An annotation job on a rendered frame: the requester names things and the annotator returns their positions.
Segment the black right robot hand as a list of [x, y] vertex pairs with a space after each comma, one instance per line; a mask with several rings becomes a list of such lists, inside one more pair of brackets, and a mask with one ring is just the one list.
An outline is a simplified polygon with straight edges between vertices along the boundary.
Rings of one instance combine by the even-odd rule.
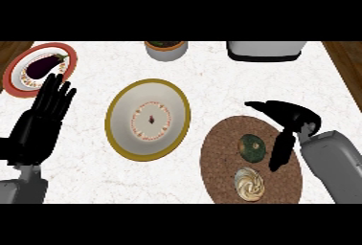
[[246, 106], [265, 113], [283, 126], [283, 132], [277, 136], [270, 162], [271, 171], [277, 171], [290, 160], [296, 143], [293, 133], [302, 134], [310, 139], [321, 128], [321, 117], [310, 108], [280, 100], [268, 100], [267, 102], [247, 101]]

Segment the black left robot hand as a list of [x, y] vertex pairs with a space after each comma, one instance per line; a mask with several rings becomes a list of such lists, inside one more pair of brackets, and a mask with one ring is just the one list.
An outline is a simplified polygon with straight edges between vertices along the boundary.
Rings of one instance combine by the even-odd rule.
[[0, 160], [10, 166], [38, 166], [51, 156], [63, 120], [78, 89], [63, 81], [61, 74], [51, 74], [32, 108], [21, 114], [11, 136], [0, 138]]

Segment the green squash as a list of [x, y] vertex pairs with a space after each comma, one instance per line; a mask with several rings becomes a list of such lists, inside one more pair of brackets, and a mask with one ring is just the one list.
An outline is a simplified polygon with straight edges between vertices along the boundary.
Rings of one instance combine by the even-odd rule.
[[242, 156], [250, 163], [259, 163], [267, 155], [267, 145], [264, 140], [253, 134], [246, 134], [239, 144]]

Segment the round brown woven placemat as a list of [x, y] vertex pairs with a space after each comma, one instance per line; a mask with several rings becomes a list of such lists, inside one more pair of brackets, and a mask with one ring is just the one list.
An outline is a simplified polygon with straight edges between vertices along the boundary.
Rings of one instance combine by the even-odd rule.
[[[246, 134], [256, 135], [267, 145], [267, 155], [259, 163], [245, 160], [239, 141]], [[256, 204], [299, 203], [304, 176], [296, 153], [287, 165], [273, 172], [270, 161], [280, 131], [262, 120], [249, 116], [234, 116], [213, 127], [202, 149], [202, 174], [209, 195], [218, 204], [247, 204], [236, 189], [236, 174], [243, 167], [253, 168], [265, 182], [265, 194]]]

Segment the yellow rimmed white bowl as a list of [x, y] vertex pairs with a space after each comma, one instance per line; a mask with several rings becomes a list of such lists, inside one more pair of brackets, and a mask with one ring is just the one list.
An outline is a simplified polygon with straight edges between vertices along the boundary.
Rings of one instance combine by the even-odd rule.
[[119, 92], [109, 108], [110, 144], [129, 160], [157, 160], [181, 145], [190, 123], [191, 108], [181, 88], [160, 78], [140, 80]]

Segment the red rimmed white plate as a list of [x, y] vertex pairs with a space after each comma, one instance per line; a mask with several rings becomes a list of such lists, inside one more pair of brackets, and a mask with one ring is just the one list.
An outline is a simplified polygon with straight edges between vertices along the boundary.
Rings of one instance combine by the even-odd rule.
[[4, 87], [13, 96], [18, 98], [33, 98], [38, 96], [48, 77], [33, 79], [27, 75], [27, 68], [32, 63], [52, 55], [63, 55], [64, 61], [49, 71], [55, 74], [63, 74], [64, 79], [69, 79], [73, 75], [79, 62], [75, 48], [60, 42], [35, 46], [17, 55], [5, 70]]

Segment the purple eggplant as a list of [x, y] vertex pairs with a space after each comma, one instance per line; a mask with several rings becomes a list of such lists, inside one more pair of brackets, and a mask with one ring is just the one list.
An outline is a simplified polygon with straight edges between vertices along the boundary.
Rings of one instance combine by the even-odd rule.
[[66, 55], [55, 54], [36, 60], [26, 69], [26, 75], [33, 79], [44, 78], [49, 71], [64, 63], [66, 58]]

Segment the pale grey appliance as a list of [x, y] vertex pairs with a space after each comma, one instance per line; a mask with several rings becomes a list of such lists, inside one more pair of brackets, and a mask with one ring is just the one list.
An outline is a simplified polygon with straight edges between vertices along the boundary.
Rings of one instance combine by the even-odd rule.
[[293, 61], [302, 54], [307, 41], [228, 41], [230, 57], [247, 62]]

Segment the cream swirled cupcake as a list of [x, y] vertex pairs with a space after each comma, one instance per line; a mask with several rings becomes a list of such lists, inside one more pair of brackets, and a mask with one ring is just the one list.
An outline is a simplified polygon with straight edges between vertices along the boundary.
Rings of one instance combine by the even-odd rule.
[[265, 181], [261, 173], [250, 167], [243, 167], [236, 174], [236, 190], [249, 202], [256, 202], [264, 197]]

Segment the grey pot with orange rim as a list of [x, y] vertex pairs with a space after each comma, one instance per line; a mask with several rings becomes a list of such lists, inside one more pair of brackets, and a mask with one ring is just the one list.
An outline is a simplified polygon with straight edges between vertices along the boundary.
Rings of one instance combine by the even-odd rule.
[[180, 59], [188, 49], [187, 41], [147, 41], [148, 55], [159, 61], [175, 61]]

